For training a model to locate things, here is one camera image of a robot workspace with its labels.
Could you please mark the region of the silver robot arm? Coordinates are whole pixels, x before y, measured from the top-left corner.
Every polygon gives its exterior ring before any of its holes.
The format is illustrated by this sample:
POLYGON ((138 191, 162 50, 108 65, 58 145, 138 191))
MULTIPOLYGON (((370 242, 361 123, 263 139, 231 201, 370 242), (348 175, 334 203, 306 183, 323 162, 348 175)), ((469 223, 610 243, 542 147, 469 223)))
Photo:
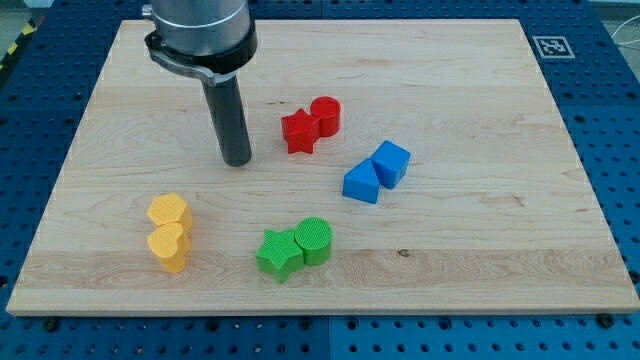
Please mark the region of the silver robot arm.
POLYGON ((142 13, 155 26, 145 37, 150 58, 210 87, 235 77, 257 51, 247 0, 151 0, 142 13))

